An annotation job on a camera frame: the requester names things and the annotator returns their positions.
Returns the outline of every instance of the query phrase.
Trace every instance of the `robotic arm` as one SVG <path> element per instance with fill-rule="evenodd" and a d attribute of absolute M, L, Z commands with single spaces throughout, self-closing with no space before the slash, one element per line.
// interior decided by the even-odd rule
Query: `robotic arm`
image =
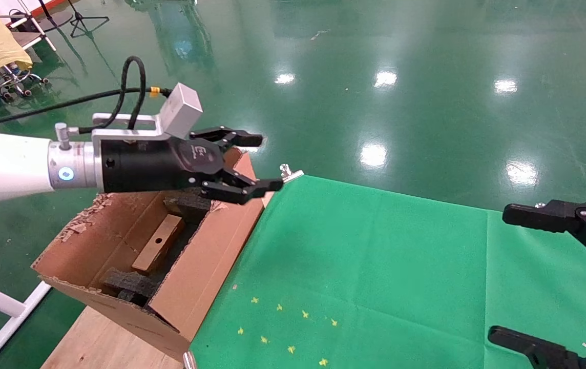
<path fill-rule="evenodd" d="M 97 187 L 140 192 L 201 187 L 202 195 L 244 204 L 282 188 L 225 168 L 232 145 L 258 147 L 263 136 L 223 126 L 190 132 L 202 107 L 197 93 L 177 84 L 157 115 L 138 115 L 154 129 L 94 129 L 90 142 L 71 142 L 79 128 L 56 124 L 57 141 L 0 134 L 0 200 L 59 189 Z M 94 114 L 95 124 L 110 114 Z M 115 122 L 130 116 L 119 114 Z"/>

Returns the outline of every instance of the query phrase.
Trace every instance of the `green fabric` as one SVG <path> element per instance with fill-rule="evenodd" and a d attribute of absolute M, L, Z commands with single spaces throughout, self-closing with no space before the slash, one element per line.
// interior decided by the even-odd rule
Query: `green fabric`
<path fill-rule="evenodd" d="M 191 350 L 214 369 L 530 369 L 488 343 L 491 325 L 585 356 L 586 249 L 500 212 L 305 176 L 268 205 Z"/>

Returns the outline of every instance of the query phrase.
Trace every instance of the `glossy epoxy floor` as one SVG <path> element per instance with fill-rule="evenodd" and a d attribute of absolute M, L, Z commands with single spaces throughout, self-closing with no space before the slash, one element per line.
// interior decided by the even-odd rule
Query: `glossy epoxy floor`
<path fill-rule="evenodd" d="M 586 201 L 586 0 L 81 0 L 111 21 L 37 48 L 49 93 L 0 116 L 115 89 L 135 54 L 148 84 L 197 89 L 200 127 L 263 133 L 261 177 L 305 173 L 467 206 Z M 70 26 L 64 28 L 70 33 Z M 136 85 L 132 77 L 130 85 Z M 130 98 L 125 111 L 135 100 Z M 143 112 L 157 112 L 148 100 Z M 0 127 L 52 136 L 113 98 Z M 0 203 L 0 290 L 24 299 L 29 265 L 94 191 Z M 52 292 L 0 354 L 40 367 L 82 306 Z M 0 327 L 6 318 L 0 313 Z"/>

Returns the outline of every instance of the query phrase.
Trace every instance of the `wooden table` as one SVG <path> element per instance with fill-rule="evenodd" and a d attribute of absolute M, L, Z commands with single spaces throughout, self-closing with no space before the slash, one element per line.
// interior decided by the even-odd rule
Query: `wooden table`
<path fill-rule="evenodd" d="M 87 307 L 41 369 L 181 369 L 183 364 Z"/>

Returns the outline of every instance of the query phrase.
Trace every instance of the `metal clamp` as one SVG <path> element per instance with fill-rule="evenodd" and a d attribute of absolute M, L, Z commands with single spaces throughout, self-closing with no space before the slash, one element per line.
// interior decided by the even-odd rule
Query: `metal clamp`
<path fill-rule="evenodd" d="M 304 175 L 303 171 L 296 171 L 295 173 L 291 172 L 291 169 L 288 167 L 288 164 L 282 164 L 279 166 L 279 170 L 282 171 L 282 180 L 284 183 L 291 182 L 295 178 L 300 178 Z"/>

